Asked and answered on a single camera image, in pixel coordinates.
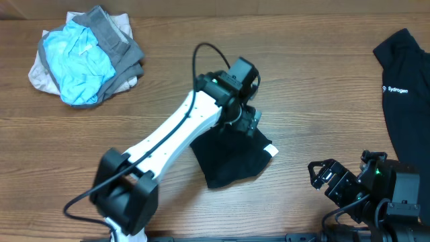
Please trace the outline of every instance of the light blue shirt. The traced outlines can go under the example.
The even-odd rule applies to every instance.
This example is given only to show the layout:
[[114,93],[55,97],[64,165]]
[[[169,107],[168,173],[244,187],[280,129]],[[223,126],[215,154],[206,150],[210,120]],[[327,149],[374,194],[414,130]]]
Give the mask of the light blue shirt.
[[116,74],[91,29],[74,21],[69,21],[62,31],[49,33],[43,47],[66,104],[96,103],[100,87]]

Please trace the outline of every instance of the folded black cloth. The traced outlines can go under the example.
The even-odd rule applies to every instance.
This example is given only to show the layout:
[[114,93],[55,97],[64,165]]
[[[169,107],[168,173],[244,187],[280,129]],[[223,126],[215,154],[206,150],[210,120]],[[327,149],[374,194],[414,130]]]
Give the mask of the folded black cloth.
[[430,54],[407,29],[393,34],[374,54],[382,73],[382,108],[398,160],[420,173],[421,220],[430,225]]
[[235,180],[258,175],[272,158],[264,150],[270,144],[271,140],[258,129],[251,138],[227,125],[222,132],[218,127],[211,128],[190,146],[208,188],[221,188]]

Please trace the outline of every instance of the wooden tabletop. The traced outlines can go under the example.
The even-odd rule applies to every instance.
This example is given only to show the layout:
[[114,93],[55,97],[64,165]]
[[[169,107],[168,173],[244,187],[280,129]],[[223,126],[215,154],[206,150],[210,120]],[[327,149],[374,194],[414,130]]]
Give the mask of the wooden tabletop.
[[[0,22],[0,241],[106,237],[65,218],[63,206],[91,187],[100,157],[125,151],[168,118],[191,89],[191,54],[211,42],[233,63],[260,71],[250,105],[279,149],[258,177],[209,190],[191,149],[176,160],[146,228],[176,237],[318,231],[335,209],[309,181],[310,161],[334,158],[354,173],[364,149],[396,159],[382,112],[382,68],[372,50],[401,28],[430,50],[430,15],[289,15],[132,19],[145,75],[96,109],[76,110],[34,89],[28,71],[42,30],[64,20]],[[202,50],[198,73],[224,69]],[[88,200],[71,212],[100,218]]]

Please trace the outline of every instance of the stack of folded clothes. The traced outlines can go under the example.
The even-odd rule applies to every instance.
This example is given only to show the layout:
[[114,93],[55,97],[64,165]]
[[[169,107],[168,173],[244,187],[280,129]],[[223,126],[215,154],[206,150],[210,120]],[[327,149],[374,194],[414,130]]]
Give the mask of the stack of folded clothes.
[[74,108],[92,108],[134,87],[143,57],[127,14],[109,16],[95,6],[68,12],[65,25],[43,31],[28,77],[36,89]]

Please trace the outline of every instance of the white cloth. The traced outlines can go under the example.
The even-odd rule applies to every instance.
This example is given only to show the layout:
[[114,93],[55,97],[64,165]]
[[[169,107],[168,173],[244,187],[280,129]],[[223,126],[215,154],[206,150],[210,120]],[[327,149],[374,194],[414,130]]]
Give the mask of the white cloth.
[[[76,15],[81,15],[83,13],[78,12],[67,12],[66,23],[73,19]],[[124,33],[129,35],[130,38],[133,38],[132,28],[130,26],[130,20],[128,19],[127,13],[118,16],[110,16],[115,25]],[[42,36],[47,34],[48,31],[44,30],[42,32]],[[52,80],[49,75],[48,70],[42,65],[40,61],[39,52],[36,53],[36,60],[34,61],[33,67],[30,69],[28,73],[28,79],[37,90],[44,91],[47,93],[60,95],[60,91],[58,87],[55,85],[54,80]],[[115,93],[119,93],[121,91],[129,90],[131,87],[134,87],[137,84],[137,77],[131,77],[127,81],[125,81]]]

